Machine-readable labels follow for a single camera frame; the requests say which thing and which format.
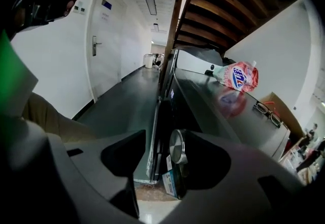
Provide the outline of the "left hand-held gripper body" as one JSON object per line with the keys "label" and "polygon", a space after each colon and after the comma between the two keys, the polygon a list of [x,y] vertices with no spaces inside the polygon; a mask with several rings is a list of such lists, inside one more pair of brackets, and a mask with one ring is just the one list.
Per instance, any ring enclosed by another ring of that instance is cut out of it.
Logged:
{"label": "left hand-held gripper body", "polygon": [[11,0],[11,32],[40,27],[64,18],[69,0]]}

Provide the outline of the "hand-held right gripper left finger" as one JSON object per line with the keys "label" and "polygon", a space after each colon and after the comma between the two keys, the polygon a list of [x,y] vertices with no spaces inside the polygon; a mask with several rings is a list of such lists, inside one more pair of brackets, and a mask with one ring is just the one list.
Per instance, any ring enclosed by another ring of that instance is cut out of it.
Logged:
{"label": "hand-held right gripper left finger", "polygon": [[144,130],[80,143],[48,138],[78,219],[139,218],[133,175],[145,151]]}

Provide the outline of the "person's left hand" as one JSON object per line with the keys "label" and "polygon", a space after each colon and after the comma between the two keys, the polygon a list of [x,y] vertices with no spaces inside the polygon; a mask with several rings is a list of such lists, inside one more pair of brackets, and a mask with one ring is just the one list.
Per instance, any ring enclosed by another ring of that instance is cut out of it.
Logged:
{"label": "person's left hand", "polygon": [[69,15],[69,13],[71,12],[71,10],[72,10],[73,6],[75,5],[76,1],[77,0],[69,0],[68,1],[67,5],[66,5],[66,9],[65,9],[65,11],[63,13],[64,17],[67,17]]}

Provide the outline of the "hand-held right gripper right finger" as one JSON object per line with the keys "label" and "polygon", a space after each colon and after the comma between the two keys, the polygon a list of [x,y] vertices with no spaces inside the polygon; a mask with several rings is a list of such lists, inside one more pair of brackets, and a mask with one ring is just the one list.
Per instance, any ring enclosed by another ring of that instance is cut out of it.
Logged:
{"label": "hand-held right gripper right finger", "polygon": [[249,146],[182,131],[190,183],[164,223],[301,223],[313,186]]}

